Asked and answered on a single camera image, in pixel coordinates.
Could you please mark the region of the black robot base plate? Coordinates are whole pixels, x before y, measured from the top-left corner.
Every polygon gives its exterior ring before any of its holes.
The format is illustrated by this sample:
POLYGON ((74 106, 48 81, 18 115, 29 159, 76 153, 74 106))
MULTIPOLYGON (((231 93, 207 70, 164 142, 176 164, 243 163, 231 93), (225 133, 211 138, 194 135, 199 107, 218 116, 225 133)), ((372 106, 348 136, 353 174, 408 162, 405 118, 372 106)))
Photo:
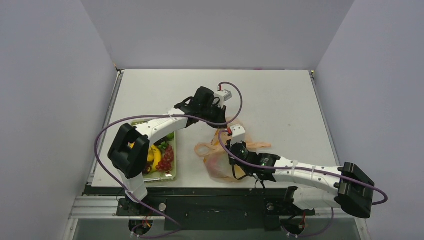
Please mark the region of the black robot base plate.
POLYGON ((162 219, 156 209, 171 219, 164 221, 165 231, 243 231, 267 232, 302 229, 304 217, 314 216, 314 208, 301 210, 294 205, 298 187, 288 188, 169 188, 150 187, 143 202, 133 203, 121 187, 86 186, 83 195, 113 197, 113 216, 128 217, 129 229, 145 234, 154 219, 162 219))

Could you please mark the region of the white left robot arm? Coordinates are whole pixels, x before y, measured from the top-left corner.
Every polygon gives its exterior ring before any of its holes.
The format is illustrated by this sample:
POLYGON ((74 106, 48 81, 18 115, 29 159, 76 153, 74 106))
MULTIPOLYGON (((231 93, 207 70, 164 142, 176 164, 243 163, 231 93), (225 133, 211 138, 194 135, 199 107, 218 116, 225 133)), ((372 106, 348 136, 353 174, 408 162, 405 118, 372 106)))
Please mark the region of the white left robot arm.
POLYGON ((198 122, 207 123, 215 129, 226 128, 225 103, 231 98, 229 90, 212 91, 201 86, 194 96, 177 103, 166 114, 150 116, 148 121, 135 126, 125 123, 119 128, 107 157, 118 170, 125 194, 131 200, 129 208, 136 215, 143 215, 149 210, 143 170, 148 163, 151 146, 167 135, 198 122))

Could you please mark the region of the orange plastic bag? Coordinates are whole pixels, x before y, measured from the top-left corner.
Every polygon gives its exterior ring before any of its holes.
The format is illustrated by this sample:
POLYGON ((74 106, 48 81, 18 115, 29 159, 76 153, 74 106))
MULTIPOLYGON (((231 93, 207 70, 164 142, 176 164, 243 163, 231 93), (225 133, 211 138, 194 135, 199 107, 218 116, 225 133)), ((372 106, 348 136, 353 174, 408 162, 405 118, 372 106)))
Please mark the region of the orange plastic bag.
MULTIPOLYGON (((237 124, 245 127, 239 119, 236 119, 230 123, 229 127, 237 124)), ((246 174, 240 166, 236 164, 230 164, 228 154, 224 151, 219 143, 218 135, 219 129, 216 130, 210 142, 198 143, 194 147, 194 152, 198 157, 203 159, 203 163, 210 177, 216 180, 235 183, 238 181, 237 179, 241 179, 246 174)), ((231 140, 232 138, 231 136, 228 136, 227 133, 222 133, 221 137, 224 143, 226 143, 228 140, 231 140)), ((268 142, 253 141, 248 133, 246 133, 245 141, 247 144, 247 149, 253 152, 256 152, 257 149, 271 148, 272 146, 271 143, 268 142)))

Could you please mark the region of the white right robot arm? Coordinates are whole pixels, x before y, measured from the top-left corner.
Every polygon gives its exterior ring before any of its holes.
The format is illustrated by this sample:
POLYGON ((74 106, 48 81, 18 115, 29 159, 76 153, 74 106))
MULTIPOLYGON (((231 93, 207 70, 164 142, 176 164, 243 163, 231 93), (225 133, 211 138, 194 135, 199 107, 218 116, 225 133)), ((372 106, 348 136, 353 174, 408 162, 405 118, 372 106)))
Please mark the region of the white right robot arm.
POLYGON ((356 164, 319 166, 300 163, 271 153, 249 151, 245 143, 228 143, 226 152, 232 165, 260 182, 291 183, 282 199, 283 209, 338 208, 356 218, 371 216, 375 183, 356 164))

